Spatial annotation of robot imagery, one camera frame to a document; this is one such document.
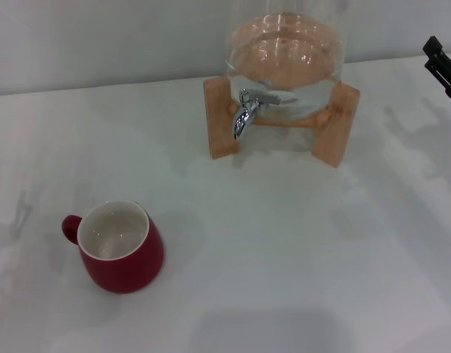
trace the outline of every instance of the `white wall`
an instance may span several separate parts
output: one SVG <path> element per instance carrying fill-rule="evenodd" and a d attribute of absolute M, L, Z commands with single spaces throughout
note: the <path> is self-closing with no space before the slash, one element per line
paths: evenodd
<path fill-rule="evenodd" d="M 430 35 L 451 51 L 451 0 L 353 4 L 348 61 L 421 54 Z M 229 12 L 230 0 L 0 0 L 0 94 L 217 74 Z"/>

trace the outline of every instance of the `mug handle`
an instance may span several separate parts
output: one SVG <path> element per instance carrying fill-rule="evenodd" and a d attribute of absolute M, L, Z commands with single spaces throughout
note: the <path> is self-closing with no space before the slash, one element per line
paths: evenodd
<path fill-rule="evenodd" d="M 78 245 L 78 226 L 82 218 L 77 215 L 68 215 L 62 222 L 62 231 L 66 238 L 73 244 Z"/>

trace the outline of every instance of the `wooden stand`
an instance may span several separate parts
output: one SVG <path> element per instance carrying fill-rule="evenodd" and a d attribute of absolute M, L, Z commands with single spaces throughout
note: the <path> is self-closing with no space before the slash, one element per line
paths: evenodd
<path fill-rule="evenodd" d="M 277 121 L 256 118 L 255 125 L 304 127 L 313 130 L 313 155 L 338 167 L 344 156 L 360 91 L 338 83 L 327 109 L 299 121 Z M 209 132 L 209 150 L 213 159 L 239 153 L 240 143 L 233 139 L 232 121 L 238 109 L 230 95 L 230 81 L 225 76 L 204 82 L 205 111 Z"/>

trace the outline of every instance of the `mug rim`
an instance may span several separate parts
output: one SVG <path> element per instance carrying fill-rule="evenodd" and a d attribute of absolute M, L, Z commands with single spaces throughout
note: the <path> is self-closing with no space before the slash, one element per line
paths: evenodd
<path fill-rule="evenodd" d="M 114 257 L 113 259 L 103 259 L 103 258 L 92 255 L 90 252 L 88 252 L 85 249 L 82 242 L 80 241 L 82 226 L 83 226 L 83 223 L 85 223 L 85 220 L 88 219 L 94 212 L 96 212 L 100 208 L 106 207 L 106 205 L 108 205 L 108 204 L 128 204 L 128 205 L 134 206 L 140 210 L 140 212 L 142 213 L 142 215 L 146 221 L 145 237 L 143 237 L 143 240 L 135 247 L 135 249 L 133 249 L 129 253 L 119 256 L 119 257 Z M 82 250 L 83 254 L 86 254 L 87 256 L 89 256 L 95 260 L 116 261 L 116 260 L 124 259 L 125 257 L 128 257 L 128 256 L 132 255 L 134 252 L 136 252 L 145 243 L 147 237 L 149 236 L 149 232 L 150 232 L 150 217 L 149 217 L 148 213 L 145 211 L 145 209 L 139 205 L 139 203 L 134 202 L 134 201 L 106 201 L 106 202 L 103 202 L 102 204 L 98 204 L 97 206 L 91 208 L 88 211 L 88 213 L 86 213 L 86 215 L 83 216 L 81 222 L 79 223 L 78 230 L 77 230 L 77 243 L 78 243 L 79 248 Z"/>

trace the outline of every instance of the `black object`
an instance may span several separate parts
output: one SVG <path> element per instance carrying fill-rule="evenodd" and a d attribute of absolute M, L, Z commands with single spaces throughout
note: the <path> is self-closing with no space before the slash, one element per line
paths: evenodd
<path fill-rule="evenodd" d="M 446 94 L 451 98 L 451 59 L 442 49 L 443 46 L 434 36 L 426 42 L 423 51 L 430 59 L 425 67 L 446 88 Z"/>

